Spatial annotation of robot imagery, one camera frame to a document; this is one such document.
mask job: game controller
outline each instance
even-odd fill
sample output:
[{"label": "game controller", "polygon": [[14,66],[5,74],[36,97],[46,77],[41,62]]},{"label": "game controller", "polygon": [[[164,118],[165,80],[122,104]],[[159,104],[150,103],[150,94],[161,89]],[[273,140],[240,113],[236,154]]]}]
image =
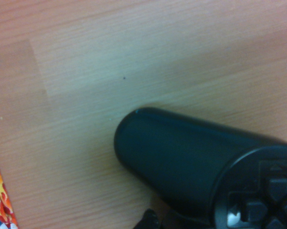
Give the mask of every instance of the game controller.
[{"label": "game controller", "polygon": [[164,229],[287,229],[287,142],[142,108],[114,148],[172,208]]}]

